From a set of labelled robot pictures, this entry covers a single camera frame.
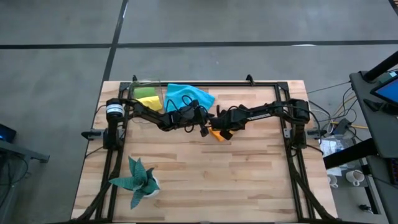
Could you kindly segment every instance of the white pot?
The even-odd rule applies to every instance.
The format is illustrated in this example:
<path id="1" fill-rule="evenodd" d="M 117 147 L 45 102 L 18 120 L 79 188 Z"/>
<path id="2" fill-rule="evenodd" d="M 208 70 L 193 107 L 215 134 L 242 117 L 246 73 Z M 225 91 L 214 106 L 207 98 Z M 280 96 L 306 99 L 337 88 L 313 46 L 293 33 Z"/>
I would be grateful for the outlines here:
<path id="1" fill-rule="evenodd" d="M 155 180 L 157 186 L 160 188 L 159 181 L 156 179 L 156 177 L 154 177 L 154 180 Z M 155 197 L 155 196 L 159 193 L 159 191 L 160 191 L 160 190 L 154 190 L 151 194 L 145 195 L 144 197 L 145 197 L 145 198 Z"/>

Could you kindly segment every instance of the artificial plant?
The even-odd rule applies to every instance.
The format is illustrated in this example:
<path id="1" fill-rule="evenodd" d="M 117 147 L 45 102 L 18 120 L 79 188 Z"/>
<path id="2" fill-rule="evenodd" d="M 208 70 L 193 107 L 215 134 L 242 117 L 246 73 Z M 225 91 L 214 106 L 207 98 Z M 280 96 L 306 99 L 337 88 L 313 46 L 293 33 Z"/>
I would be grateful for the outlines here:
<path id="1" fill-rule="evenodd" d="M 155 190 L 160 190 L 156 184 L 152 171 L 150 168 L 147 171 L 141 163 L 141 158 L 135 161 L 129 157 L 130 172 L 132 177 L 118 177 L 109 180 L 111 184 L 122 187 L 126 190 L 133 190 L 134 195 L 130 203 L 130 209 L 135 208 L 145 195 L 153 193 Z"/>

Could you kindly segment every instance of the green sponge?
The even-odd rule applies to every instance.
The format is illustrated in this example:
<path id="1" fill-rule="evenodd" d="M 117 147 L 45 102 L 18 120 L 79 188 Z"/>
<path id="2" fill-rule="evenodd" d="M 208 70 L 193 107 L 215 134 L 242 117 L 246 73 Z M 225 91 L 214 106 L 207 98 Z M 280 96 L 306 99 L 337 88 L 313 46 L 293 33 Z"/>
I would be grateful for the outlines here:
<path id="1" fill-rule="evenodd" d="M 134 98 L 141 99 L 144 97 L 156 96 L 154 87 L 142 87 L 134 89 Z"/>

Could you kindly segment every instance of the computer screen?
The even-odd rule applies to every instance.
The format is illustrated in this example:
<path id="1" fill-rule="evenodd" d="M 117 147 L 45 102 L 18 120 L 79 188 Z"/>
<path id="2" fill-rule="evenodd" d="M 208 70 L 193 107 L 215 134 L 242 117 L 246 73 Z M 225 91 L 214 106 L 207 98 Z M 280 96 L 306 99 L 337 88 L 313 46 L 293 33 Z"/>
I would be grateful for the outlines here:
<path id="1" fill-rule="evenodd" d="M 398 105 L 398 76 L 393 77 L 389 82 L 377 87 L 374 92 L 376 96 L 387 100 L 389 103 Z"/>

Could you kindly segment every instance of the green leaf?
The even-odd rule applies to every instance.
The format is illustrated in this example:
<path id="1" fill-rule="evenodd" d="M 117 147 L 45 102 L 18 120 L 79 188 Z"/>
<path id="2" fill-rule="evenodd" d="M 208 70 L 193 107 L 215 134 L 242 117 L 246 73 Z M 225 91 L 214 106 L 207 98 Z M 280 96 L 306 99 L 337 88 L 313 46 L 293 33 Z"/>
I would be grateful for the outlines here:
<path id="1" fill-rule="evenodd" d="M 154 178 L 154 176 L 152 175 L 152 171 L 153 171 L 154 169 L 155 169 L 155 168 L 150 168 L 149 170 L 147 170 L 147 178 L 148 178 L 148 180 Z"/>
<path id="2" fill-rule="evenodd" d="M 136 190 L 131 199 L 130 209 L 135 208 L 139 204 L 141 199 L 144 197 L 144 195 L 145 195 L 145 192 L 143 192 L 141 190 Z"/>
<path id="3" fill-rule="evenodd" d="M 134 190 L 134 179 L 132 177 L 118 177 L 109 180 L 109 183 L 127 190 Z"/>
<path id="4" fill-rule="evenodd" d="M 134 169 L 136 167 L 136 161 L 134 159 L 132 159 L 131 157 L 129 157 L 129 164 L 130 164 L 130 172 L 131 175 L 134 175 Z"/>
<path id="5" fill-rule="evenodd" d="M 148 184 L 141 189 L 146 194 L 151 194 L 155 190 L 160 190 L 159 186 L 156 184 L 156 181 L 151 178 L 148 180 Z"/>
<path id="6" fill-rule="evenodd" d="M 141 158 L 138 159 L 138 161 L 136 163 L 133 176 L 134 176 L 134 183 L 146 184 L 146 182 L 148 181 L 145 167 L 141 163 Z"/>

